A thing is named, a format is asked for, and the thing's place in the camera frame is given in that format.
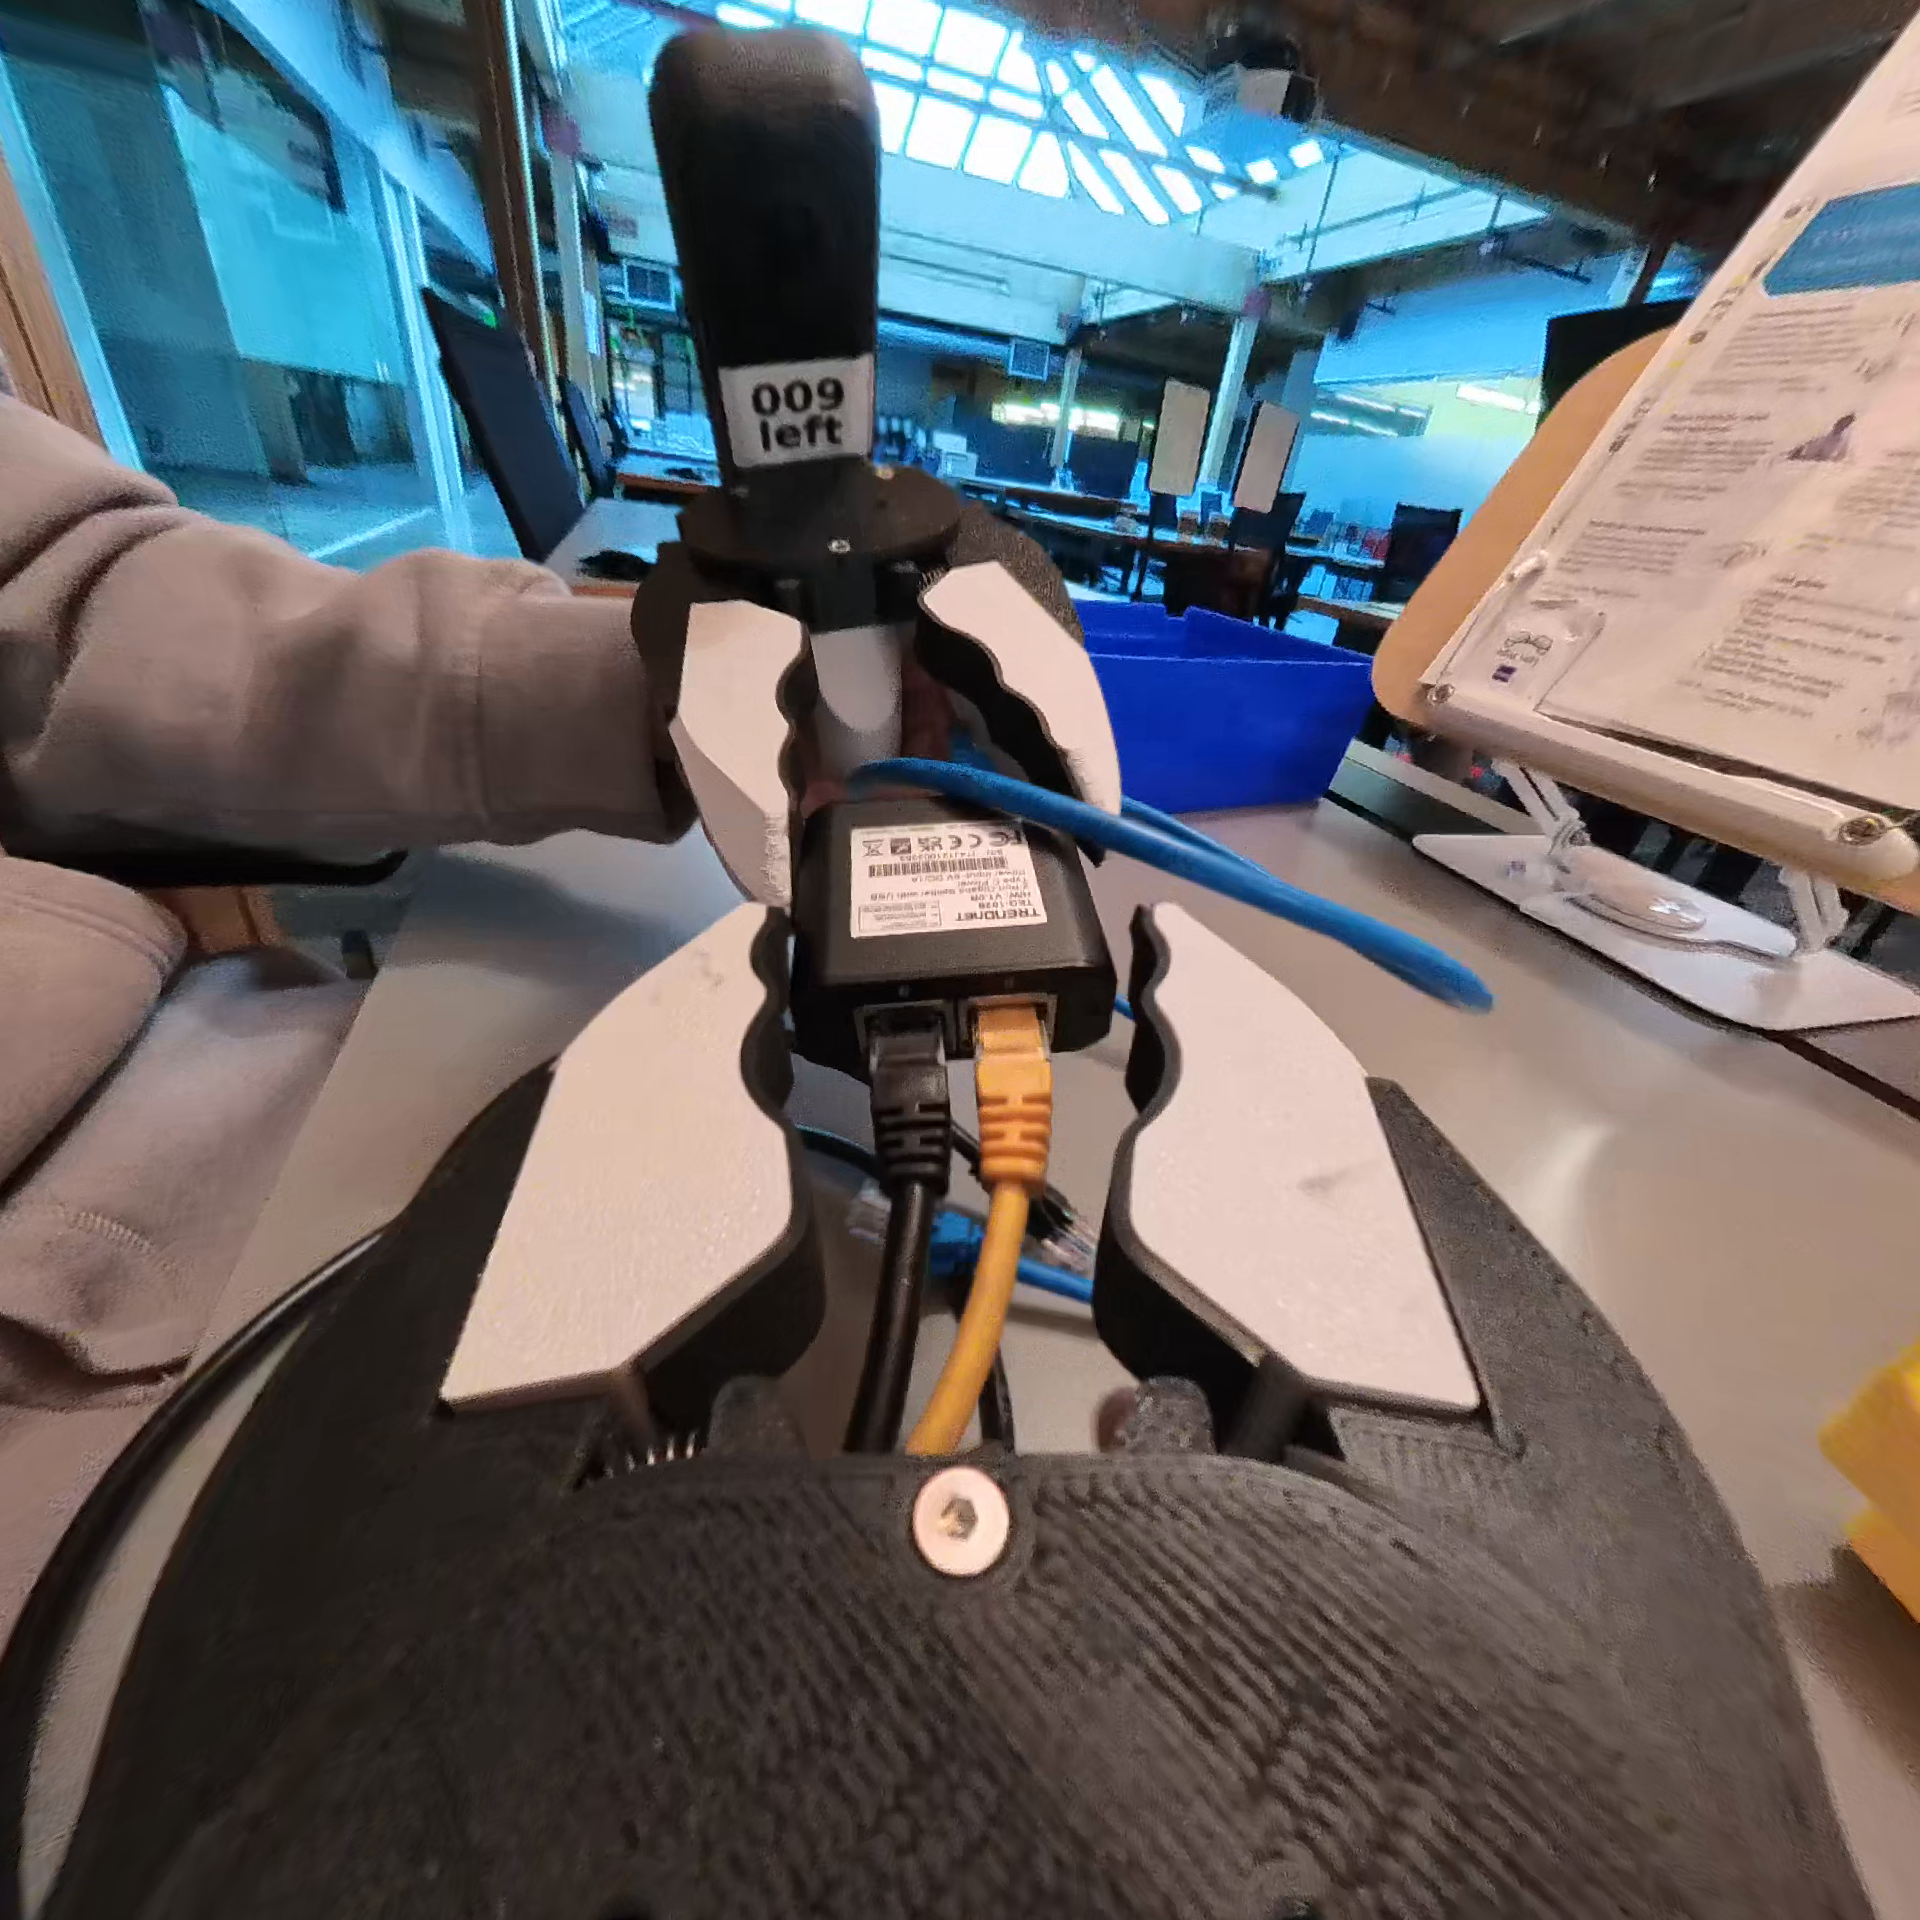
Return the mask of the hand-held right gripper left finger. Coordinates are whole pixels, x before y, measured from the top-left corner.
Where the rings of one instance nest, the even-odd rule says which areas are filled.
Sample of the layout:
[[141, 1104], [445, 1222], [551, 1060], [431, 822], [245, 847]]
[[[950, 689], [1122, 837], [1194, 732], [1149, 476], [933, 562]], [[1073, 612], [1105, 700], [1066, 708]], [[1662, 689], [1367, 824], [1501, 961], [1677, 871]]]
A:
[[825, 1319], [783, 1111], [786, 916], [746, 903], [569, 1041], [441, 1380], [451, 1410], [612, 1400], [709, 1421]]

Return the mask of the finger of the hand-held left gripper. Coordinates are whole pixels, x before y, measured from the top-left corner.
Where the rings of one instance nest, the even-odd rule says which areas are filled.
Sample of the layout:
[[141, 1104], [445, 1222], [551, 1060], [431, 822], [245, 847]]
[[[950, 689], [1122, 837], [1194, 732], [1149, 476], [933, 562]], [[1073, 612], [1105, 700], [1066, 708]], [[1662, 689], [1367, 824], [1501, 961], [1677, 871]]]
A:
[[735, 598], [687, 609], [667, 733], [710, 849], [746, 898], [773, 909], [796, 893], [790, 758], [807, 663], [790, 615]]
[[919, 585], [911, 757], [996, 774], [1079, 812], [1055, 822], [1107, 862], [1121, 822], [1121, 754], [1066, 585], [1047, 559], [950, 559]]

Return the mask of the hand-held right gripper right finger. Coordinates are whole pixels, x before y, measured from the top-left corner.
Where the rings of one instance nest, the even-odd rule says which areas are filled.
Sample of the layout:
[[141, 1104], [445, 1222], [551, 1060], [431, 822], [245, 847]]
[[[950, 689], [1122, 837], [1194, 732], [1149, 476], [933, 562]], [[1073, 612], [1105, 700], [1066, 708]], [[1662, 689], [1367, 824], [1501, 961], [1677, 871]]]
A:
[[1137, 1116], [1095, 1248], [1105, 1346], [1139, 1380], [1196, 1384], [1214, 1421], [1478, 1414], [1359, 1060], [1183, 908], [1139, 908], [1131, 942]]

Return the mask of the black ethernet splitter box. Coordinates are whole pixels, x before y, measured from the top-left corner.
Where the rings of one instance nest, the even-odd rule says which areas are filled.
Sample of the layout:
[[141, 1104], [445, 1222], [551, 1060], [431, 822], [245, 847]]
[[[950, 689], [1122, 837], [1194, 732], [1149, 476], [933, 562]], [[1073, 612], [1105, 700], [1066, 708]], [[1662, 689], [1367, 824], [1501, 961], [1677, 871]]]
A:
[[839, 800], [802, 824], [789, 1016], [802, 1060], [868, 1077], [873, 1032], [1041, 1009], [1051, 1052], [1113, 1028], [1118, 976], [1089, 864], [1059, 829], [946, 797]]

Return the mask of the yellow storage bin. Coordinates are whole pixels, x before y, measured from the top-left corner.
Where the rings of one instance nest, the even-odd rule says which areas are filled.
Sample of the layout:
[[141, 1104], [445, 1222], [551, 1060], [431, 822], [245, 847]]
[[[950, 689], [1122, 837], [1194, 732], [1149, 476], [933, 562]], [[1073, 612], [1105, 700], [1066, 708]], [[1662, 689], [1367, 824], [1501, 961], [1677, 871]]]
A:
[[1862, 1501], [1847, 1546], [1917, 1618], [1917, 1346], [1871, 1373], [1817, 1441]]

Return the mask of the grey desk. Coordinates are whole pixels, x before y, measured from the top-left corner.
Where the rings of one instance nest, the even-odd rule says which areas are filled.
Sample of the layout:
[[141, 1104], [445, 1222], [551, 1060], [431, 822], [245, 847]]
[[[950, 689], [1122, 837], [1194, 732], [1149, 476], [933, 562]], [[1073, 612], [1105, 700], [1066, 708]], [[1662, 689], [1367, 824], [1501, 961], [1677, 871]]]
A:
[[[1731, 1508], [1789, 1644], [1878, 1914], [1916, 1914], [1916, 1623], [1842, 1550], [1857, 1495], [1817, 1445], [1916, 1341], [1916, 1117], [1789, 1046], [1706, 1023], [1337, 801], [1203, 826], [1477, 968], [1486, 1016], [1295, 927], [1111, 857], [1116, 953], [1172, 901], [1398, 1084], [1585, 1287]], [[735, 903], [699, 831], [566, 831], [421, 855], [380, 973], [198, 1354], [389, 1221], [490, 1098]]]

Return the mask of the blue storage bin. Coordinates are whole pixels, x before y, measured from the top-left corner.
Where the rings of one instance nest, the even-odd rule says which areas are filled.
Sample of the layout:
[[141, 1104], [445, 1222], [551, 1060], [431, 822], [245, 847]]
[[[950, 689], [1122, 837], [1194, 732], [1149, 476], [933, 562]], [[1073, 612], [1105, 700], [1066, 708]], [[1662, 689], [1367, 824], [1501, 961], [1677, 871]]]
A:
[[1156, 604], [1075, 604], [1121, 790], [1165, 814], [1319, 801], [1374, 708], [1367, 655]]

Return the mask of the black monitor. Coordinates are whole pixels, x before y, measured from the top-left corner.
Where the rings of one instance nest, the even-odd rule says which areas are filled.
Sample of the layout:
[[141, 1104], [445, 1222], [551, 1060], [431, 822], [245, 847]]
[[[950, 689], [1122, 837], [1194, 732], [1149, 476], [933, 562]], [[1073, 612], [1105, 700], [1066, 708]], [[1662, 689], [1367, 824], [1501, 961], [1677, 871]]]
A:
[[546, 562], [586, 517], [586, 489], [526, 341], [421, 293], [449, 392], [457, 401], [518, 551]]

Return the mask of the lens wipe packet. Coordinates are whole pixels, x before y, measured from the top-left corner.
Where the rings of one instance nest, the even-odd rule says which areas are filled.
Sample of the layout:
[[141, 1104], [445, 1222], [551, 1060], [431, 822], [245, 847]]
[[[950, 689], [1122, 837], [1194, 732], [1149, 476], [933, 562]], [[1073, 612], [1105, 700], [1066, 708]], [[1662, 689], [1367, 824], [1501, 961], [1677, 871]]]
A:
[[1525, 609], [1507, 620], [1477, 652], [1474, 682], [1499, 701], [1533, 708], [1594, 642], [1588, 617], [1563, 608]]

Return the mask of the ceiling projector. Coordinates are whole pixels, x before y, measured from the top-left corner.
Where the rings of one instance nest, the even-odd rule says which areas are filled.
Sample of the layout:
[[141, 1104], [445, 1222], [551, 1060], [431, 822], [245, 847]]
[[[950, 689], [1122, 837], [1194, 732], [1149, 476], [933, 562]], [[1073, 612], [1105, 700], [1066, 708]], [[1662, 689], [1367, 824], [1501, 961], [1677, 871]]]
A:
[[1253, 113], [1305, 127], [1322, 111], [1322, 92], [1300, 44], [1287, 33], [1236, 31], [1207, 47], [1203, 124]]

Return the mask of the printed instruction sheet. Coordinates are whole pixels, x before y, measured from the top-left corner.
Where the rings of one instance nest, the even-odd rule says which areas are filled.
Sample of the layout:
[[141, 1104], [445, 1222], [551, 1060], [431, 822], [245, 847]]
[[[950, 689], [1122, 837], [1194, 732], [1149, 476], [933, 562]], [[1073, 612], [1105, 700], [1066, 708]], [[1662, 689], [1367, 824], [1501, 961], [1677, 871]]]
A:
[[[1474, 682], [1525, 609], [1595, 634], [1538, 706]], [[1917, 30], [1700, 288], [1451, 644], [1483, 743], [1721, 764], [1916, 812]]]

